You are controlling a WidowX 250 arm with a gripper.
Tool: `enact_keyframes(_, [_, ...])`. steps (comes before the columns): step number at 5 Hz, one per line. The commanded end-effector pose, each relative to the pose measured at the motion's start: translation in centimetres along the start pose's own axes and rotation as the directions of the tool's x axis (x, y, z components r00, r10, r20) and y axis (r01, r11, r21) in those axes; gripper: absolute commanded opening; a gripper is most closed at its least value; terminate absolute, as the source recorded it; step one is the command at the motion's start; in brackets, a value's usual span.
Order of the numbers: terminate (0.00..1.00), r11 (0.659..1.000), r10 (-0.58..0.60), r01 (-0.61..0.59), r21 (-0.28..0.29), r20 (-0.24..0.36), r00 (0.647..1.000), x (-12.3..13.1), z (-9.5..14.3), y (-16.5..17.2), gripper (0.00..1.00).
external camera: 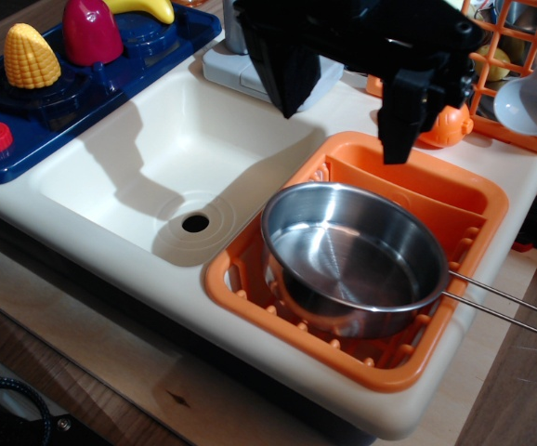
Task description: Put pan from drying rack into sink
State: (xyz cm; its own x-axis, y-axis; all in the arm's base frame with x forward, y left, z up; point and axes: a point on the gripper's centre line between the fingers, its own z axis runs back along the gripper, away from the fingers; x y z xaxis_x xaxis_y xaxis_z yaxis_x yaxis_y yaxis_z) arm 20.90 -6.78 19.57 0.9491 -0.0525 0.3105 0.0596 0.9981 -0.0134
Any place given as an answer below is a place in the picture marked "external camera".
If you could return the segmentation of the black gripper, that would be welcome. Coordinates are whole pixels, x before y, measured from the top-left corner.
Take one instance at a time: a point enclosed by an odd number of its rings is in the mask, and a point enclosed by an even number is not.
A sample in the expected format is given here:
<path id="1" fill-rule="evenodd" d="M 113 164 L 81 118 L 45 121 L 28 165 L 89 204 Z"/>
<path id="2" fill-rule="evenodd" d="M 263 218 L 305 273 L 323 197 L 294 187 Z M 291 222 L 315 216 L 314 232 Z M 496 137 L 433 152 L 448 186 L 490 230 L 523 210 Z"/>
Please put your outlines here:
<path id="1" fill-rule="evenodd" d="M 470 94 L 477 26 L 445 1 L 237 1 L 248 54 L 286 119 L 321 78 L 320 56 L 382 81 L 385 164 L 404 164 L 446 106 Z"/>

